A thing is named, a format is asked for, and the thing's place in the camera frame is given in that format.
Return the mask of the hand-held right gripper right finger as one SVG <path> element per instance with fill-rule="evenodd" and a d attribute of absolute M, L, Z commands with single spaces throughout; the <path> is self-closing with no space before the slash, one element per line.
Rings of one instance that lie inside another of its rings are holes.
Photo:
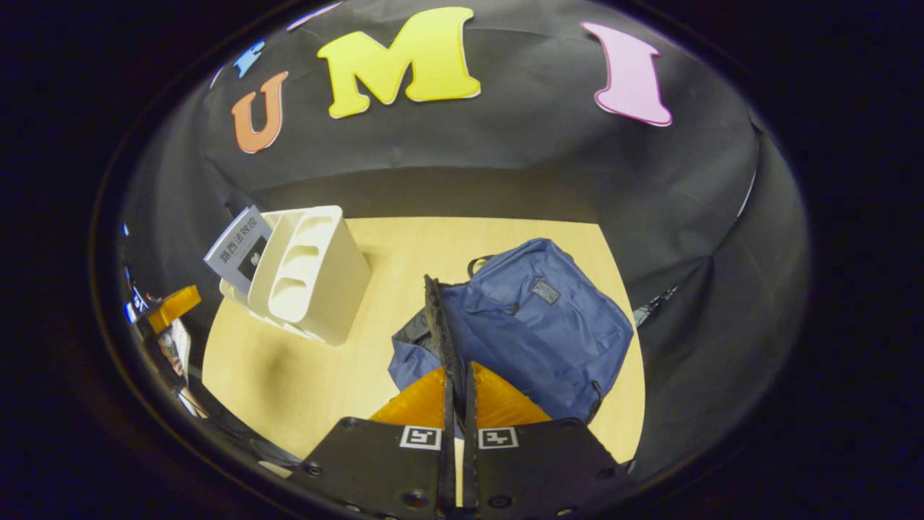
<path fill-rule="evenodd" d="M 489 370 L 466 382 L 463 511 L 471 519 L 588 519 L 626 496 L 626 468 L 577 418 L 486 428 Z"/>

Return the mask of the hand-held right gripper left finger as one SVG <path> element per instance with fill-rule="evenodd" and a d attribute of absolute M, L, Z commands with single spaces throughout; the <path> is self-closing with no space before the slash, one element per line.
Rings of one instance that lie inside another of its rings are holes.
<path fill-rule="evenodd" d="M 300 465 L 300 487 L 345 514 L 440 519 L 456 504 L 453 385 L 443 369 L 370 419 L 343 417 Z"/>

